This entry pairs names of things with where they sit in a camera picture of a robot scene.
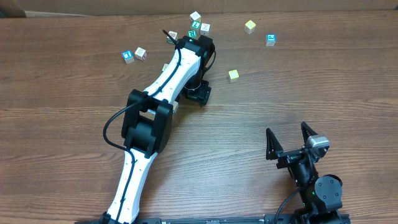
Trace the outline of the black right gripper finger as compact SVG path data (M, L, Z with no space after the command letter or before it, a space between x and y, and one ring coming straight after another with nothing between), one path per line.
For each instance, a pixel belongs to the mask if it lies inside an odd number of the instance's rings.
M306 123L301 122L301 131L304 140L304 146L314 146L318 134Z
M279 158L279 154L283 153L284 149L280 145L279 141L275 137L274 133L271 131L270 128L266 129L266 139L267 139L267 146L266 146L266 159L267 160L274 160Z

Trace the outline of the blue top wooden block right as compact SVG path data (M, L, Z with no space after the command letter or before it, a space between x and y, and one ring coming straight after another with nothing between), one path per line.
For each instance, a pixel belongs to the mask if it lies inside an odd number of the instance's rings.
M273 47L276 43L276 35L275 34L267 34L266 35L266 47Z

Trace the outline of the green L wooden block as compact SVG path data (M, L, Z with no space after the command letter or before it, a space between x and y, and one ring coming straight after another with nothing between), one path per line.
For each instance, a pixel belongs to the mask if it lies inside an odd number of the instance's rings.
M200 30L201 22L193 21L190 28L191 30Z

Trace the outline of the blue side picture block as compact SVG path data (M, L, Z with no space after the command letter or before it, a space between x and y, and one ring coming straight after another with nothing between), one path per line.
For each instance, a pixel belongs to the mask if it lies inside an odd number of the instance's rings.
M164 66L162 67L162 72L168 67L168 64L165 63Z

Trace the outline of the plain wooden picture block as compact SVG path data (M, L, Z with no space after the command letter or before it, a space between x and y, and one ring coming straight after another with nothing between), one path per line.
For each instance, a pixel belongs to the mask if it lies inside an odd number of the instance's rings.
M178 110L179 103L177 101L174 101L172 105L173 105L173 113L176 113Z

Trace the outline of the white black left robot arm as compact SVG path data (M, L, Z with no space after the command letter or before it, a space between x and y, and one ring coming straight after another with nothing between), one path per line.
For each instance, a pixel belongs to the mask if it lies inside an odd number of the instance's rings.
M116 195L99 223L135 223L142 190L154 159L165 148L171 133L174 103L180 96L207 104L211 88L203 79L216 58L213 39L184 36L174 41L175 53L168 67L144 91L133 90L123 114L121 136L124 165Z

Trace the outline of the green R wooden block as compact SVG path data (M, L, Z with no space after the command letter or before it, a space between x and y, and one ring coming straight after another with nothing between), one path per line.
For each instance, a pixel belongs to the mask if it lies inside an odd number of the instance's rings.
M196 32L196 30L189 30L188 31L188 36L190 37L190 38L197 38L197 32Z

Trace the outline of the white X wooden block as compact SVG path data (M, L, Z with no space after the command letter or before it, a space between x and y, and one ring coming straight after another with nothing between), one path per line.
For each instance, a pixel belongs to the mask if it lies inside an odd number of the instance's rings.
M209 36L210 34L210 24L202 23L200 27L200 35Z

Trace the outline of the yellow top wooden block far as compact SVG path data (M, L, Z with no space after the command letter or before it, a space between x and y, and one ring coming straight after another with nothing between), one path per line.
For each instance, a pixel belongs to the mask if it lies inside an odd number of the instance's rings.
M244 25L244 31L245 31L247 34L253 33L254 30L255 30L255 28L256 28L256 23L253 22L252 20L247 21L247 22L245 23L245 25Z

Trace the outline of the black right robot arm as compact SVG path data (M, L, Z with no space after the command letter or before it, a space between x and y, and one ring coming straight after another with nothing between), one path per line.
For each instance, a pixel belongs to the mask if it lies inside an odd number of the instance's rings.
M296 224L346 224L350 223L348 214L341 214L343 207L343 182L333 174L319 176L315 168L328 152L330 142L324 135L317 134L307 123L302 122L303 146L300 149L285 151L271 129L266 129L266 159L276 160L277 168L286 168L297 189L279 206L276 214L265 215L265 223ZM281 214L287 202L300 195L303 207L293 214Z

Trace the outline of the yellow wooden block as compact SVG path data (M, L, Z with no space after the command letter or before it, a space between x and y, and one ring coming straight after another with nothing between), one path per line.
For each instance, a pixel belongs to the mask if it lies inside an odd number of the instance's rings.
M256 28L256 23L253 22L252 20L247 21L247 22L245 23L245 25L244 25L244 31L245 31L247 34L253 33L254 30L255 30L255 28Z
M230 70L228 72L228 80L230 83L236 82L238 78L239 78L239 73L237 70Z

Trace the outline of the green B wooden block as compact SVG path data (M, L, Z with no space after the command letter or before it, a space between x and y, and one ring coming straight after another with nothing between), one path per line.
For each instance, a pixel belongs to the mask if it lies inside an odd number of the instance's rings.
M169 35L167 36L167 42L173 44L174 41L178 40L178 33L172 30L169 31Z

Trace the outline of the yellow top wooden block near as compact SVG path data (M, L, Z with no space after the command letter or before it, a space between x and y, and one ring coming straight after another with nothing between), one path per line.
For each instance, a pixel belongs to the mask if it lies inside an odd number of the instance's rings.
M238 78L239 78L239 73L237 70L230 70L228 72L228 80L230 83L236 82Z

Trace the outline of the blue top wooden block left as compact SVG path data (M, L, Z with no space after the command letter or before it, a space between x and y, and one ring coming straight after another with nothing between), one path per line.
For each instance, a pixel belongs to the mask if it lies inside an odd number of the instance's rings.
M134 61L134 54L130 50L123 52L122 56L126 63L132 63Z

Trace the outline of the blue wooden block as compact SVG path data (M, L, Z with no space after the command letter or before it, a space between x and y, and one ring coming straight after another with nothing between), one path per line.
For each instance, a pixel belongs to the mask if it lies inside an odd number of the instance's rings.
M134 54L130 50L123 52L122 56L126 63L132 63L134 61Z
M276 35L275 34L267 34L266 35L266 47L273 47L276 43Z

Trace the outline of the white top block back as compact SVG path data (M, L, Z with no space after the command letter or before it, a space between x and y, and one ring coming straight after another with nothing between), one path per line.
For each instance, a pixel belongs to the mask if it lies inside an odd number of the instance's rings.
M190 14L190 20L192 22L193 21L201 22L201 15L197 11L194 11L193 13Z

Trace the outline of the red letter wooden block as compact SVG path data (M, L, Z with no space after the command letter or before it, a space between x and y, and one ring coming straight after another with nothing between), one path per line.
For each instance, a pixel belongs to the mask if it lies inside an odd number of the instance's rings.
M141 47L138 47L134 52L137 59L144 61L147 57L147 51Z

